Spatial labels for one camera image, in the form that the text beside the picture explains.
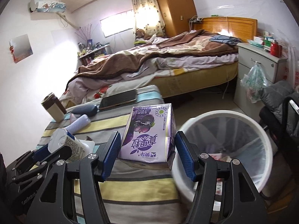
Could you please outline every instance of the smartphone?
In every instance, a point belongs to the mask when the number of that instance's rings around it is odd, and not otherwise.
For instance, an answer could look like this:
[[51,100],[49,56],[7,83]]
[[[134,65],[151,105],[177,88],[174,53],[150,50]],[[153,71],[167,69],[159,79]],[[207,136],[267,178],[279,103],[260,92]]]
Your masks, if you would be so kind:
[[134,103],[137,100],[137,90],[129,90],[102,99],[99,110],[110,109],[120,105]]

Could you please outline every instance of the wooden headboard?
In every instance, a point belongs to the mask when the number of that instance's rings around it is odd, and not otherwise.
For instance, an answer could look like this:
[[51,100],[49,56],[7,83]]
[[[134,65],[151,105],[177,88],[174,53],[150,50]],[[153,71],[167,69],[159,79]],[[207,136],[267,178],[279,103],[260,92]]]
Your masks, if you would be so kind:
[[252,18],[239,17],[210,17],[203,18],[202,23],[194,24],[194,29],[205,29],[212,33],[226,30],[231,36],[242,39],[244,42],[253,40],[256,36],[258,21]]

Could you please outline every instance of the red bottle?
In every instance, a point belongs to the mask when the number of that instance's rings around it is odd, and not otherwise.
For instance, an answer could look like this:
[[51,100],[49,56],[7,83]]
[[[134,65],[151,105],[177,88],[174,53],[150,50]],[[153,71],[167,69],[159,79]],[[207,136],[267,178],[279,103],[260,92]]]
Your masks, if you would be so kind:
[[273,40],[271,43],[270,54],[278,58],[281,57],[281,46],[278,44],[276,40]]

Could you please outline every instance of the air conditioner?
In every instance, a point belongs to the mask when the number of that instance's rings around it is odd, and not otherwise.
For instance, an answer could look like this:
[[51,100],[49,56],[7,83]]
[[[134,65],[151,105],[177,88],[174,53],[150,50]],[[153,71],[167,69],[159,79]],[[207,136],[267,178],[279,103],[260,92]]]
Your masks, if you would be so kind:
[[40,13],[63,13],[66,4],[59,0],[31,0],[29,3],[30,12]]

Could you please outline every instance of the curtain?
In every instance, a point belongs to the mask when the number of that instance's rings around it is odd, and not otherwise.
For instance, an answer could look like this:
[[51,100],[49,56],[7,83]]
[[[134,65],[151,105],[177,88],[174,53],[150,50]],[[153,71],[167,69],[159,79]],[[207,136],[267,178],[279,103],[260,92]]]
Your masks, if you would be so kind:
[[148,35],[165,34],[165,23],[157,0],[132,0],[135,16],[134,32],[143,29]]

